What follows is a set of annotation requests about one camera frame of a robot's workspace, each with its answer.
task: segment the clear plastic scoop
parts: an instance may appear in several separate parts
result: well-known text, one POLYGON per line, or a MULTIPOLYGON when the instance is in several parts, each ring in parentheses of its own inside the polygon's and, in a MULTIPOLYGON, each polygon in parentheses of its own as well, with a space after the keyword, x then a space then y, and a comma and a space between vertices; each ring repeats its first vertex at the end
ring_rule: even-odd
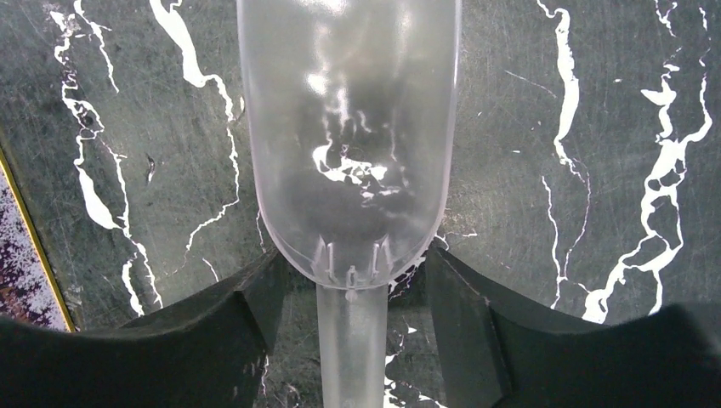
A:
POLYGON ((238 0, 255 185, 317 283, 326 407, 383 401, 388 283, 446 204, 460 0, 238 0))

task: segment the purple speckled surface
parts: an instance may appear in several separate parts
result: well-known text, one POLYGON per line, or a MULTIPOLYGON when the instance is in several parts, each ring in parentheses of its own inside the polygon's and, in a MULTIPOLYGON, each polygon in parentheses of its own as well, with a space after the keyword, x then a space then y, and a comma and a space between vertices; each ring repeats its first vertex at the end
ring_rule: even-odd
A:
POLYGON ((0 315, 65 331, 43 266, 0 169, 0 315))

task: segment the dark stone surface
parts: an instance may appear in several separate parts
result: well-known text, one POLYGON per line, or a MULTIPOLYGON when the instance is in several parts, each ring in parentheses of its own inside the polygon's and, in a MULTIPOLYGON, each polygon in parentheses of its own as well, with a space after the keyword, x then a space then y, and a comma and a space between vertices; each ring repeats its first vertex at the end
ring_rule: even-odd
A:
MULTIPOLYGON (((202 73, 217 74, 227 88, 228 122, 213 79, 203 88, 184 79, 180 48, 152 3, 0 1, 0 144, 81 329, 119 326, 140 308, 159 308, 158 295, 163 305, 185 298, 215 282, 213 270, 230 275, 272 245, 256 225, 247 124, 237 119, 235 4, 175 8, 202 73), (57 60, 66 39, 70 47, 57 60), (74 117, 68 109, 61 87, 72 81, 77 89, 65 101, 87 101, 95 113, 86 106, 74 117), (96 139, 82 142, 81 168, 108 209, 103 222, 120 228, 89 217, 73 164, 76 136, 94 132, 96 139), (155 171, 148 183, 149 158, 155 171), (126 209, 127 219, 119 218, 126 209), (123 265, 130 265, 125 279, 123 265), (131 292, 139 307, 131 306, 131 292)), ((721 298, 721 147, 712 123, 721 106, 718 2, 547 0, 548 14, 543 4, 464 2, 451 187, 439 237, 470 266, 496 266, 484 268, 497 271, 493 280, 598 322, 721 298), (567 20, 571 56, 557 31, 567 20), (570 58, 577 82, 560 75, 569 73, 570 58), (601 298, 607 304, 599 306, 601 298)), ((160 5, 168 10, 170 2, 160 5)), ((316 406, 313 292, 294 293, 286 309, 266 405, 294 406, 298 392, 305 406, 316 406)), ((428 311, 391 308, 389 324, 390 336, 406 334, 389 377, 442 401, 439 379, 425 374, 438 364, 428 311), (408 334, 406 323, 417 332, 408 334)))

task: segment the black object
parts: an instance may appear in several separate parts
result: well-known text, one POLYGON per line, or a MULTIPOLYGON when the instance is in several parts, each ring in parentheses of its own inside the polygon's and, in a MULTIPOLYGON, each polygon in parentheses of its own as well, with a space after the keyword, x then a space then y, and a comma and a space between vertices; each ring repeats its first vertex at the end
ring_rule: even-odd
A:
POLYGON ((721 407, 719 304, 675 304, 602 326, 523 297, 439 248, 426 271, 450 408, 721 407))
POLYGON ((281 319, 290 265, 237 274, 108 331, 0 320, 0 406, 251 407, 281 319))

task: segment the yellow stripe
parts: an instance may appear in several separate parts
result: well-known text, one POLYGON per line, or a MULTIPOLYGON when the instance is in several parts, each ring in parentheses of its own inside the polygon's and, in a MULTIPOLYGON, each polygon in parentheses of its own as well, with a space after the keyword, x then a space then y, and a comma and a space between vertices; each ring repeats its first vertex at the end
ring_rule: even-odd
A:
MULTIPOLYGON (((0 127, 0 139, 4 139, 3 129, 1 127, 0 127)), ((18 203, 18 208, 20 209, 20 215, 22 216, 23 222, 25 223, 25 227, 27 228, 27 231, 30 234, 30 240, 32 241, 32 245, 35 247, 35 252, 37 252, 37 256, 40 258, 40 264, 43 267, 43 273, 45 274, 45 277, 48 279, 48 284, 50 285, 50 288, 53 290, 53 297, 55 298, 55 302, 58 304, 58 307, 60 308, 60 313, 63 316, 63 321, 65 322, 65 327, 67 328, 67 330, 69 332, 73 332, 73 331, 75 331, 75 325, 72 324, 72 319, 70 317, 70 313, 68 313, 68 309, 65 306, 65 300, 63 299, 62 294, 60 293, 60 289, 58 288, 58 283, 55 281, 53 272, 50 269, 50 263, 48 262, 48 257, 45 256, 45 251, 43 250, 43 247, 40 245, 40 239, 37 237, 37 232, 35 231, 35 226, 32 223, 30 214, 27 212, 25 202, 22 199, 22 194, 18 190, 18 185, 15 183, 13 174, 10 171, 10 165, 8 164, 8 160, 5 158, 5 154, 3 153, 2 146, 0 146, 0 165, 2 165, 2 167, 3 167, 3 171, 5 173, 5 178, 8 180, 8 185, 10 186, 10 189, 13 191, 13 196, 15 197, 15 201, 18 203)))

